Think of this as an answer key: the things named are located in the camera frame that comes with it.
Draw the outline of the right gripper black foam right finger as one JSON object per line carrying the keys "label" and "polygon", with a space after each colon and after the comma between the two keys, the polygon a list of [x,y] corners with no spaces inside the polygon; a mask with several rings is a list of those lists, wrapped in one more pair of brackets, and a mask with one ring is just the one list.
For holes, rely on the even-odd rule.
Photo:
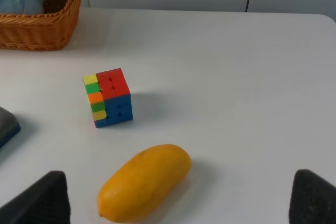
{"label": "right gripper black foam right finger", "polygon": [[298,170],[292,185],[289,222],[335,224],[335,186],[309,169]]}

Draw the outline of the right gripper black foam left finger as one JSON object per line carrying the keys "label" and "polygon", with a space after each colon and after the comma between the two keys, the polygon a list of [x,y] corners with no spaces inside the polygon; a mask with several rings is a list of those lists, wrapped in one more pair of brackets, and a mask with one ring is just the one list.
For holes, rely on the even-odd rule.
{"label": "right gripper black foam left finger", "polygon": [[48,172],[1,207],[1,223],[71,223],[66,175]]}

